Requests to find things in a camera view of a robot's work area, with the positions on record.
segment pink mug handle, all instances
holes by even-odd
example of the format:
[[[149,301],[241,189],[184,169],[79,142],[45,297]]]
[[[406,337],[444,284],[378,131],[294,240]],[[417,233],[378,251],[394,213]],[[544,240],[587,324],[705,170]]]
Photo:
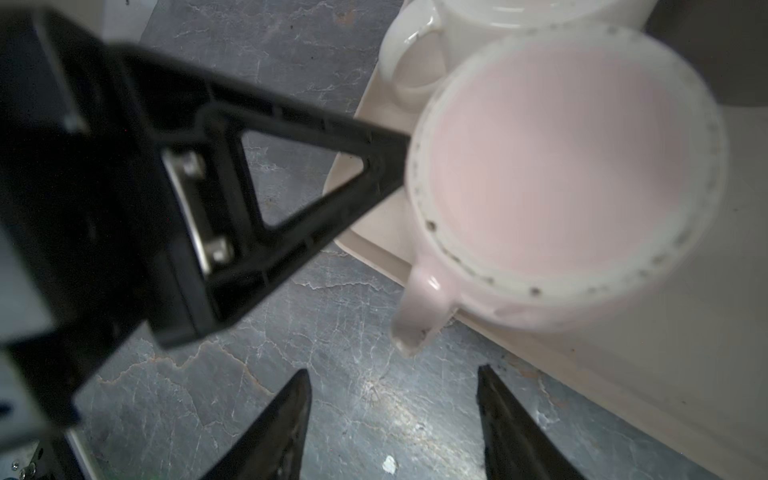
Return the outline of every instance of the pink mug handle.
[[[456,312],[456,288],[433,262],[417,259],[392,318],[392,344],[406,358],[429,343]]]

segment white spot on surface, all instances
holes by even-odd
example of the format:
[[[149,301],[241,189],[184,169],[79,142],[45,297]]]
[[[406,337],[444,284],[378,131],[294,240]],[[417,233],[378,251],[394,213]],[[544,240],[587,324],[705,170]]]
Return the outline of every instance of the white spot on surface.
[[[391,455],[387,455],[384,459],[384,463],[382,463],[382,468],[384,468],[384,472],[394,475],[395,472],[397,472],[397,462],[395,462],[395,459]]]

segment mug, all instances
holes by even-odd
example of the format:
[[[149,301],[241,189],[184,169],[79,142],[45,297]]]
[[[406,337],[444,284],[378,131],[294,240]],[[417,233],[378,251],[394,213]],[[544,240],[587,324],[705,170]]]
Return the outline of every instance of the mug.
[[[489,45],[409,146],[415,261],[393,343],[414,355],[459,308],[534,332],[627,308],[695,247],[726,170],[715,100],[658,41],[571,23]]]
[[[403,55],[429,33],[437,33],[448,72],[491,41],[525,27],[598,20],[639,29],[656,0],[414,0],[389,26],[379,50],[379,73],[402,107],[419,111],[440,80],[418,87],[399,84]]]

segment gray marble surface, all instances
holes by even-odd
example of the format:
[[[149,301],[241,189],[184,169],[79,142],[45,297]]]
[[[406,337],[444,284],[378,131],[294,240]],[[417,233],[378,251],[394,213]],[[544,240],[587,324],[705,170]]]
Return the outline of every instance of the gray marble surface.
[[[141,42],[353,113],[400,0],[159,0]],[[333,152],[244,138],[268,220],[318,197]],[[485,477],[476,369],[490,363],[588,478],[714,478],[460,323],[415,359],[389,344],[401,288],[328,246],[234,328],[162,351],[147,327],[79,393],[107,478],[195,479],[299,368],[313,405],[302,478]]]

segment white mug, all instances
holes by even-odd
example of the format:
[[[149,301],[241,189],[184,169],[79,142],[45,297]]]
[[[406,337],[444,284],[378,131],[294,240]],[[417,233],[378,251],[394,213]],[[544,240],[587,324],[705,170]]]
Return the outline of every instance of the white mug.
[[[459,308],[537,332],[626,308],[695,247],[726,170],[712,95],[646,35],[573,23],[489,45],[411,140],[415,261],[392,341],[411,356]]]
[[[396,82],[403,55],[430,33],[440,37],[448,72],[491,41],[527,27],[597,20],[639,29],[657,0],[413,0],[389,26],[379,50],[379,73],[402,107],[419,111],[439,81],[409,87]]]

